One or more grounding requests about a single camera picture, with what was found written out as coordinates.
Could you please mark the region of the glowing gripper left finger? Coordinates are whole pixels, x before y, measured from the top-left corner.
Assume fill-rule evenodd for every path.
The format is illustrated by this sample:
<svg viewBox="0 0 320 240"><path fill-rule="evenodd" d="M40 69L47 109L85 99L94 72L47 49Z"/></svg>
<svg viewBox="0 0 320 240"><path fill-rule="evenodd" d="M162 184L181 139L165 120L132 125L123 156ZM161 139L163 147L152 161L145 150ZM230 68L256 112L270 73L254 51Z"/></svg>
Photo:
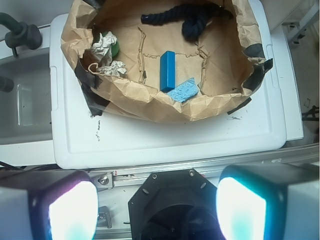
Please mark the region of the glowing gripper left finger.
<svg viewBox="0 0 320 240"><path fill-rule="evenodd" d="M98 192L83 170L0 173L2 240L91 240Z"/></svg>

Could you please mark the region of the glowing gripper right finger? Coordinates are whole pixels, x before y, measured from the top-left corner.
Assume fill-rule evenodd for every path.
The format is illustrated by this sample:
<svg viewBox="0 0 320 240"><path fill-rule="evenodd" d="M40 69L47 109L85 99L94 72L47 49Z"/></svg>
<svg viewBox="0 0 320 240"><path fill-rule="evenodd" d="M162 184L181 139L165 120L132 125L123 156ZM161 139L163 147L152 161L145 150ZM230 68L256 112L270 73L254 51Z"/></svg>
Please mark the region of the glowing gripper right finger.
<svg viewBox="0 0 320 240"><path fill-rule="evenodd" d="M320 167L229 165L220 175L216 212L227 240L318 240Z"/></svg>

